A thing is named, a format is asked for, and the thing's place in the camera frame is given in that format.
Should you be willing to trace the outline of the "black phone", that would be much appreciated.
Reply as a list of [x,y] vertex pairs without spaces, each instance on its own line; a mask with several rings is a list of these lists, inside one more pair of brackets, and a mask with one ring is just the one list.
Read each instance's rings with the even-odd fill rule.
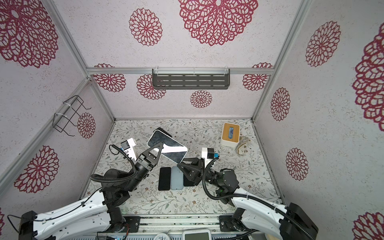
[[169,135],[169,136],[171,135],[170,133],[168,133],[165,129],[163,129],[161,127],[158,127],[156,130],[159,130],[159,131],[163,132],[166,135]]
[[147,142],[147,146],[153,148],[159,143],[163,144],[161,154],[167,159],[181,163],[188,152],[188,148],[174,140],[161,130],[156,129]]

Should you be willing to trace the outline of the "blue phone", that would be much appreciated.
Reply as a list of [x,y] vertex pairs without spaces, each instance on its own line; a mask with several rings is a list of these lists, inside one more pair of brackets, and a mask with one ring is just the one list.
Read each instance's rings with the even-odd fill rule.
[[183,176],[183,186],[184,187],[193,187],[195,184],[193,181],[189,181],[185,176]]

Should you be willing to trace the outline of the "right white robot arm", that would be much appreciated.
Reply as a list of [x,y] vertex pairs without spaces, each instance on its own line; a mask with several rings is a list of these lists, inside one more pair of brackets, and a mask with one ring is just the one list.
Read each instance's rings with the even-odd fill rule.
[[316,224],[297,204],[288,206],[259,198],[241,188],[233,169],[213,171],[203,159],[190,159],[177,167],[195,185],[202,184],[206,195],[235,207],[231,224],[239,231],[262,232],[279,240],[314,240],[319,232]]

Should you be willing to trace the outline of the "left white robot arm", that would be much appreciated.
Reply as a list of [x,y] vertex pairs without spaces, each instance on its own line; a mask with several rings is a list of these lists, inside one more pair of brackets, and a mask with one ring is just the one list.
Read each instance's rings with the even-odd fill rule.
[[29,211],[21,216],[20,240],[69,240],[88,233],[119,232],[126,226],[120,206],[158,164],[162,142],[129,159],[130,172],[108,170],[103,176],[91,175],[102,187],[89,197],[50,212]]

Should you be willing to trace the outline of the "white wooden-top tissue box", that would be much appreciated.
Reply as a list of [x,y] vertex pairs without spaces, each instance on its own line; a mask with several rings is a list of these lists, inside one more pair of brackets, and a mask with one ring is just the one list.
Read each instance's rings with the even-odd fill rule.
[[240,142],[240,126],[224,123],[220,143],[223,146],[235,148]]

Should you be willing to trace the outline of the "white display device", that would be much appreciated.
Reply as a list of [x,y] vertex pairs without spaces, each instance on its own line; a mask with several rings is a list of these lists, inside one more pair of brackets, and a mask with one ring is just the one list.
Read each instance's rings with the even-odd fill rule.
[[182,240],[212,240],[212,233],[208,229],[186,230],[182,234]]

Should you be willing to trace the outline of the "white round timer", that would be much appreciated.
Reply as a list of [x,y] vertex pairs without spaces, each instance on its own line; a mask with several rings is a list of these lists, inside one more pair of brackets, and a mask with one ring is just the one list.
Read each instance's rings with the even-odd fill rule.
[[154,240],[171,240],[171,237],[168,234],[160,233],[154,237]]

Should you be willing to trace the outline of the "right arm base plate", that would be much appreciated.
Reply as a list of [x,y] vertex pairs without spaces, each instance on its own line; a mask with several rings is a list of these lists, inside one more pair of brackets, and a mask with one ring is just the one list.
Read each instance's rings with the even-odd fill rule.
[[244,229],[241,221],[234,216],[219,216],[219,224],[221,232],[240,232]]

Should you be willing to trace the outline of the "grey wall shelf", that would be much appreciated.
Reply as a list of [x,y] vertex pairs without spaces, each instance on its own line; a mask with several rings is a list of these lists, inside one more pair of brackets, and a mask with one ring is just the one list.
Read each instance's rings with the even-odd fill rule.
[[152,85],[156,90],[227,90],[231,71],[152,70]]

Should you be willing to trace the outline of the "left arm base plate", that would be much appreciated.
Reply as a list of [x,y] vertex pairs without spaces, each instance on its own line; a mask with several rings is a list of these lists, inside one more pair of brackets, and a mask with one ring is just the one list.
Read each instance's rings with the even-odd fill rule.
[[140,216],[126,216],[123,224],[122,233],[137,233],[140,227]]

